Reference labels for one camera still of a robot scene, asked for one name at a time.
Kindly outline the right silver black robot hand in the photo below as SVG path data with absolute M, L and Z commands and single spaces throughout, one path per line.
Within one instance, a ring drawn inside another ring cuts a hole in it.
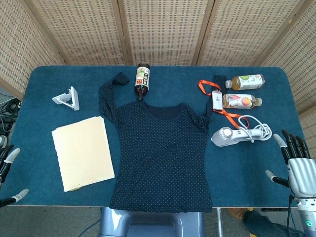
M 316 197 L 316 161 L 312 159 L 307 143 L 301 137 L 282 130 L 283 138 L 274 134 L 287 166 L 288 178 L 283 179 L 266 170 L 268 178 L 277 184 L 290 188 L 296 198 Z

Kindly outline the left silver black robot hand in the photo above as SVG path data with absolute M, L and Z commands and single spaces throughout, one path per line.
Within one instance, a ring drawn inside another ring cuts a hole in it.
M 20 149 L 16 148 L 14 149 L 10 154 L 8 154 L 4 161 L 3 164 L 0 166 L 0 186 L 4 184 L 6 177 L 10 171 L 10 167 L 13 164 L 14 160 L 16 157 L 19 155 Z M 23 199 L 29 192 L 29 189 L 23 189 L 21 192 L 18 194 L 12 196 L 12 197 L 7 197 L 3 198 L 0 200 L 0 207 L 5 207 L 14 203 L 19 202 L 21 199 Z

